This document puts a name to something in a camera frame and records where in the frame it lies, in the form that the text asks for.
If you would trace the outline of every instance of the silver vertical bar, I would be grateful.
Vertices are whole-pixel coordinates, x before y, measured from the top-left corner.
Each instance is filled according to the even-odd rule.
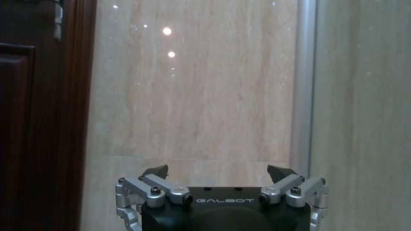
[[[299,0],[291,129],[291,168],[310,176],[316,0]]]

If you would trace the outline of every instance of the light spot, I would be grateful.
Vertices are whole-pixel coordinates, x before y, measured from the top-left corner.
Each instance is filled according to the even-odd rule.
[[[163,29],[163,34],[168,36],[168,35],[171,35],[171,33],[172,33],[172,31],[171,31],[170,27],[166,27]]]
[[[170,52],[168,52],[168,57],[171,57],[171,58],[175,57],[175,52],[174,52],[174,51],[170,51]]]

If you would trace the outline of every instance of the wall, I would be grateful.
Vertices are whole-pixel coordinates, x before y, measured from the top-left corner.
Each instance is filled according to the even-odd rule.
[[[147,167],[262,186],[267,164],[288,166],[296,4],[99,1],[83,230],[123,228],[114,185]]]
[[[411,2],[319,1],[311,174],[324,231],[411,227]]]

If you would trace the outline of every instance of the door panel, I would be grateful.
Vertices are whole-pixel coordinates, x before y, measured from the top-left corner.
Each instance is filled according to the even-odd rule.
[[[0,230],[79,229],[96,0],[0,0]]]
[[[0,44],[0,175],[7,177],[7,184],[0,187],[0,216],[7,226],[12,225],[18,212],[34,61],[34,47]]]

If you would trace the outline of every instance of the marble wall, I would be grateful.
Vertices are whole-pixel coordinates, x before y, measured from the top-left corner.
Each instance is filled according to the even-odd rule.
[[[327,178],[324,231],[411,227],[411,1],[318,7],[311,174]]]
[[[114,184],[167,163],[188,185],[288,166],[296,0],[99,0],[82,229],[122,230]]]

